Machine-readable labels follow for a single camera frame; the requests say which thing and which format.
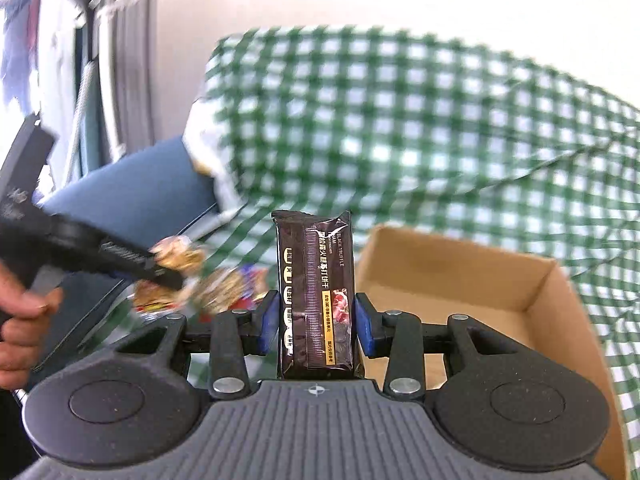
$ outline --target cardboard box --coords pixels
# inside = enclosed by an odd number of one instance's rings
[[[596,465],[629,478],[625,443],[601,347],[577,294],[555,260],[509,253],[466,240],[375,227],[356,269],[356,290],[378,311],[400,309],[445,324],[467,314],[591,380],[606,396],[610,429]],[[366,360],[382,387],[386,362]],[[425,355],[428,388],[445,380],[442,355]]]

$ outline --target green checkered cloth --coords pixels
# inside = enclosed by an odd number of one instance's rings
[[[601,339],[638,475],[638,111],[531,59],[352,27],[226,38],[201,102],[246,204],[209,237],[212,266],[273,267],[274,209],[350,209],[356,257],[386,222],[556,258]],[[139,323],[125,302],[89,346]],[[189,378],[204,384],[206,356]]]

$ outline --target black truffle ham cracker package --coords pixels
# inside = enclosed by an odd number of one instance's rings
[[[353,323],[351,213],[322,218],[271,213],[278,236],[284,379],[349,379],[363,373]]]

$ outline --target snack package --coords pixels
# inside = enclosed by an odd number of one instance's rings
[[[362,373],[353,331],[351,214],[274,211],[282,295],[279,374],[348,379]]]
[[[153,282],[140,280],[134,284],[132,302],[145,322],[181,310],[187,304],[198,283],[198,276],[207,257],[202,248],[194,248],[186,236],[171,236],[160,240],[150,252],[159,265],[178,270],[184,276],[181,290],[171,290]]]
[[[253,310],[269,291],[266,277],[267,269],[255,266],[218,268],[196,284],[191,303],[205,316],[236,308]]]

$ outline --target finger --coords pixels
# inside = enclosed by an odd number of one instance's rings
[[[37,346],[17,346],[7,342],[0,343],[0,370],[29,370],[40,355]]]
[[[60,303],[62,303],[62,289],[54,288],[44,299],[47,302],[47,312],[55,314],[60,308]]]
[[[25,292],[14,274],[0,264],[0,310],[14,317],[32,318],[40,316],[47,302],[37,294]]]
[[[36,319],[13,317],[2,325],[0,335],[5,342],[13,345],[37,346],[47,333],[50,321],[48,315]]]
[[[17,390],[27,383],[28,378],[28,370],[20,370],[17,372],[0,370],[0,388],[3,390]]]

